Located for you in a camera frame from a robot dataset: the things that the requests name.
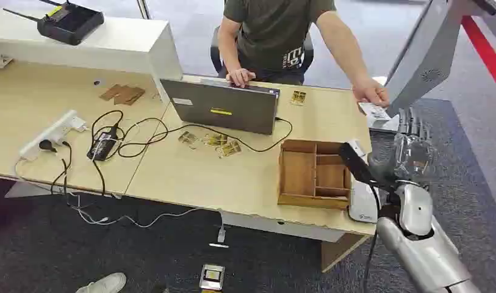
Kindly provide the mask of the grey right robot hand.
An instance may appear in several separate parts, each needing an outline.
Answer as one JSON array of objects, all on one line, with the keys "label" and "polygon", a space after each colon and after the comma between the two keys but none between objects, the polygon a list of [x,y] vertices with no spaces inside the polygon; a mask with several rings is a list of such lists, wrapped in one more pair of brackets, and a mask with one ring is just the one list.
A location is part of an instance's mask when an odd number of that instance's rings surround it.
[{"label": "grey right robot hand", "polygon": [[431,126],[413,108],[400,109],[398,129],[391,150],[383,159],[368,157],[370,168],[387,181],[410,181],[426,189],[432,175],[436,149]]}]

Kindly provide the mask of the person's left hand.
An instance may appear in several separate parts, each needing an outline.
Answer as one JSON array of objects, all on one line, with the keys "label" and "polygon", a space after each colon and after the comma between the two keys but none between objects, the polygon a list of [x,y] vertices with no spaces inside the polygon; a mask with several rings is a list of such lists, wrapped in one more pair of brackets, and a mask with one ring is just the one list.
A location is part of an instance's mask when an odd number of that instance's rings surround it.
[{"label": "person's left hand", "polygon": [[387,108],[390,99],[387,89],[372,78],[358,79],[352,87],[356,100],[360,103],[372,103],[379,107]]}]

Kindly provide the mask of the person's right hand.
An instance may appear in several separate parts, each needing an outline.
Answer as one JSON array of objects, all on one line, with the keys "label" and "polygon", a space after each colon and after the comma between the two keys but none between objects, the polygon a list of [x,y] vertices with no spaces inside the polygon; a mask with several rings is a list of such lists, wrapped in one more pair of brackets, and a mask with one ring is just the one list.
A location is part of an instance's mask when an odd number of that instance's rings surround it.
[{"label": "person's right hand", "polygon": [[245,68],[239,68],[226,74],[228,82],[241,88],[245,88],[254,79],[256,79],[256,74]]}]

